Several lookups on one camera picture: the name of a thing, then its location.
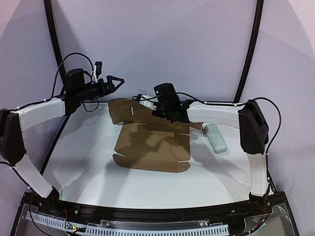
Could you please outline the brown cardboard paper box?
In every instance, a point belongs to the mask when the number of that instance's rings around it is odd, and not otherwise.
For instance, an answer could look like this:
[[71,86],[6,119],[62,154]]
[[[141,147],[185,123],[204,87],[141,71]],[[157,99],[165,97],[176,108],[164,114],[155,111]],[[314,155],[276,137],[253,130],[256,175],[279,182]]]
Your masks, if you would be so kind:
[[190,168],[190,130],[201,123],[170,123],[132,99],[108,101],[113,124],[122,128],[113,154],[120,167],[182,173]]

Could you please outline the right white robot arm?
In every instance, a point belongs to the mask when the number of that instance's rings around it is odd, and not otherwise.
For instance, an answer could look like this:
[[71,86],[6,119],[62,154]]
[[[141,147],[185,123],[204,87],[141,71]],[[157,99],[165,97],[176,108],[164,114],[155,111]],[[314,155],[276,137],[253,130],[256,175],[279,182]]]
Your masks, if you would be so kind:
[[144,105],[156,117],[170,122],[201,123],[213,154],[220,156],[232,152],[220,127],[233,129],[232,137],[249,160],[250,194],[262,198],[269,190],[267,180],[266,145],[269,126],[254,100],[245,103],[206,102],[197,99],[179,101],[177,97],[151,98]]

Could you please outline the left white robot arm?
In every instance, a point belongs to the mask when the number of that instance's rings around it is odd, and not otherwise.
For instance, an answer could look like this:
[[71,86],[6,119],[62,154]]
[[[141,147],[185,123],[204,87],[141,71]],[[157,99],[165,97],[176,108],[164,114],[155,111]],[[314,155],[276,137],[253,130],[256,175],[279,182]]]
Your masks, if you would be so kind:
[[41,123],[74,113],[82,103],[114,93],[124,79],[108,75],[85,83],[84,75],[74,74],[66,79],[65,94],[34,102],[25,107],[0,112],[0,154],[18,176],[42,198],[51,196],[55,189],[30,160],[23,133]]

